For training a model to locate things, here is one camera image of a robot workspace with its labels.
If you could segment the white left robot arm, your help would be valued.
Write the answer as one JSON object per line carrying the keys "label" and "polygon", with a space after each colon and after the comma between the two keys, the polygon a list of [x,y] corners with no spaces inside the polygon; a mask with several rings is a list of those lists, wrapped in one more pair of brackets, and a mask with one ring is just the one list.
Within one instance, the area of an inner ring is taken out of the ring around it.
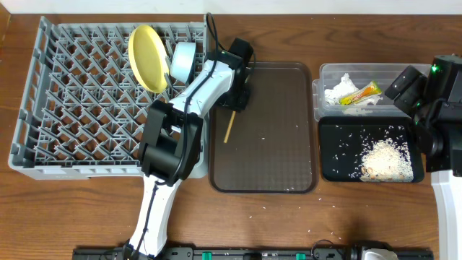
{"label": "white left robot arm", "polygon": [[253,53],[248,41],[234,39],[228,50],[215,50],[179,96],[168,103],[155,101],[149,108],[138,151],[144,195],[134,234],[123,246],[125,259],[156,259],[162,252],[175,195],[201,152],[205,117],[214,105],[234,112],[245,109]]}

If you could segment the green orange snack wrapper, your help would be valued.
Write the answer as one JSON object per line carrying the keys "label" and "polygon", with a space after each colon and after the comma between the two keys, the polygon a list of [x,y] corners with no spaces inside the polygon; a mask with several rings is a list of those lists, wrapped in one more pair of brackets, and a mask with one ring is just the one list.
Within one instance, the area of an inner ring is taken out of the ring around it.
{"label": "green orange snack wrapper", "polygon": [[382,90],[378,86],[376,81],[371,81],[368,85],[363,87],[361,90],[353,92],[352,94],[346,95],[339,99],[340,105],[353,105],[363,101],[366,98],[379,95]]}

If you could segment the yellow plate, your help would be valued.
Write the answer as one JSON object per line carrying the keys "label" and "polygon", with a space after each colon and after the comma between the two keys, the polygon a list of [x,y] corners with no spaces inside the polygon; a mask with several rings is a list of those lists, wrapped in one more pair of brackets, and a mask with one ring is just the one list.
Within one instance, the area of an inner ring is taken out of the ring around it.
{"label": "yellow plate", "polygon": [[128,40],[128,57],[136,80],[145,90],[161,93],[167,88],[167,53],[154,28],[140,25],[132,31]]}

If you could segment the white tissue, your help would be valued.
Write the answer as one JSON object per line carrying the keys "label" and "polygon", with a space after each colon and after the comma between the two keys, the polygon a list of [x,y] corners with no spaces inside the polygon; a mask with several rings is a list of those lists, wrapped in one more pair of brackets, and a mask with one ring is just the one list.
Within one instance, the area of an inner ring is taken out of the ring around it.
{"label": "white tissue", "polygon": [[341,108],[342,98],[360,91],[360,88],[353,83],[348,73],[345,73],[333,87],[329,87],[325,83],[321,86],[323,87],[322,93],[324,94],[323,101],[325,103],[323,107],[327,116],[365,116],[369,111],[362,108],[362,106],[374,106],[383,99],[379,92],[367,97],[360,97],[353,103],[348,104],[346,108]]}

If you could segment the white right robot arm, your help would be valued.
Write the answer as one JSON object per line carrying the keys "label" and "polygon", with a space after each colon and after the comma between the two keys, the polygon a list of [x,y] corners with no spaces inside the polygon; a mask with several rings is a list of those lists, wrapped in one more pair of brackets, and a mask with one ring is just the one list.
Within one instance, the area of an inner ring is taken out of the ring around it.
{"label": "white right robot arm", "polygon": [[461,57],[435,56],[424,75],[407,66],[385,96],[410,116],[426,155],[438,214],[441,259],[461,258]]}

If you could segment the wooden chopstick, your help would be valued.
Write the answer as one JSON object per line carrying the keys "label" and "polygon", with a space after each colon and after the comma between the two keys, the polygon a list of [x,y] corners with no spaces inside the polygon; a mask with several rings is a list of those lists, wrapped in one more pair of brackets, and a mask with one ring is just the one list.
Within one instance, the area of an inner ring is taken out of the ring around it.
{"label": "wooden chopstick", "polygon": [[236,116],[236,111],[233,111],[231,116],[230,116],[230,120],[229,120],[229,123],[228,123],[228,126],[227,126],[227,131],[225,133],[225,137],[224,137],[224,141],[223,141],[225,144],[228,142],[228,139],[230,137],[230,132],[232,130],[232,125],[234,123],[235,116]]}

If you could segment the light blue bowl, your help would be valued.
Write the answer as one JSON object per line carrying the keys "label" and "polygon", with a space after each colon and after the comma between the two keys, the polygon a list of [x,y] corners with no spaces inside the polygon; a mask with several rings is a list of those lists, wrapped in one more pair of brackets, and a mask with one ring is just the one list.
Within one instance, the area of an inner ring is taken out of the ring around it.
{"label": "light blue bowl", "polygon": [[195,62],[196,44],[179,42],[173,54],[170,75],[182,83],[189,83]]}

